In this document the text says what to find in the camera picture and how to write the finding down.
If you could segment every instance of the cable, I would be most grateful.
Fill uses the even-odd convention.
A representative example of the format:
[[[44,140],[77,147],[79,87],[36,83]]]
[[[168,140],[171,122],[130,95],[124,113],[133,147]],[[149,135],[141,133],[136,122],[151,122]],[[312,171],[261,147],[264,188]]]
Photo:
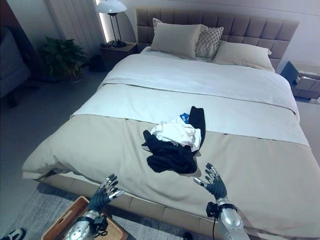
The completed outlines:
[[[213,220],[213,228],[212,228],[212,239],[215,240],[215,225],[216,225],[216,218]]]

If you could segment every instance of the white lampshade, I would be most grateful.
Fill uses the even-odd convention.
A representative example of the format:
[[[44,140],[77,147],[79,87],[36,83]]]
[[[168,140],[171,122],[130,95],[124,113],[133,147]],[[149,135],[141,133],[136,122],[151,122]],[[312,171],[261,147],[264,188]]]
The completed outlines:
[[[127,7],[118,0],[105,0],[96,6],[96,11],[104,14],[116,14],[125,10],[127,10]]]

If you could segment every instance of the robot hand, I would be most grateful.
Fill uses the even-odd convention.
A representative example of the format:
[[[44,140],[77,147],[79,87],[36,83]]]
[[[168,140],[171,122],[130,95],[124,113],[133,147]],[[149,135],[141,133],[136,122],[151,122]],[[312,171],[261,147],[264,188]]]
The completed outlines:
[[[98,190],[95,192],[89,202],[88,211],[95,211],[101,214],[102,210],[107,204],[125,193],[124,190],[116,187],[118,184],[116,179],[117,176],[111,174],[100,184]]]
[[[216,200],[226,198],[227,189],[216,168],[210,163],[207,163],[205,167],[205,172],[208,174],[208,176],[205,176],[205,179],[208,183],[197,177],[193,178],[193,181],[207,189],[209,193],[214,195]]]
[[[117,176],[111,174],[100,184],[89,201],[88,211],[84,216],[78,217],[66,234],[66,240],[93,240],[97,235],[107,234],[108,222],[106,216],[101,216],[101,212],[112,200],[125,193],[116,188],[116,179]]]
[[[209,202],[206,207],[208,217],[218,219],[219,232],[226,240],[249,240],[244,230],[241,217],[237,213],[237,208],[227,198],[227,189],[218,171],[210,163],[205,166],[208,176],[205,182],[197,177],[193,181],[204,187],[209,193],[214,195],[216,203]]]

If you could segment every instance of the lamp base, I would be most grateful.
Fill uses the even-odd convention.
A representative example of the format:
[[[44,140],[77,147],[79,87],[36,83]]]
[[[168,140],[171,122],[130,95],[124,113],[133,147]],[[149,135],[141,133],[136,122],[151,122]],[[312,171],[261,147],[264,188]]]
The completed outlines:
[[[122,48],[125,47],[127,44],[124,41],[113,41],[112,46],[114,46],[115,48]]]

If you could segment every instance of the gray pillow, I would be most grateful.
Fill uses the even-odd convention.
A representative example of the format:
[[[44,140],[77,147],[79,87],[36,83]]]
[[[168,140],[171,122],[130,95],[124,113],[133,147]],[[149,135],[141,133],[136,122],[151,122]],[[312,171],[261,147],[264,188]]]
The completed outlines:
[[[275,72],[269,59],[271,51],[268,48],[244,43],[220,41],[214,64],[240,65],[255,69]]]
[[[150,50],[194,59],[202,28],[201,24],[178,25],[158,22]]]
[[[195,46],[195,55],[211,60],[214,59],[223,31],[224,27],[209,27],[208,30],[203,31]]]

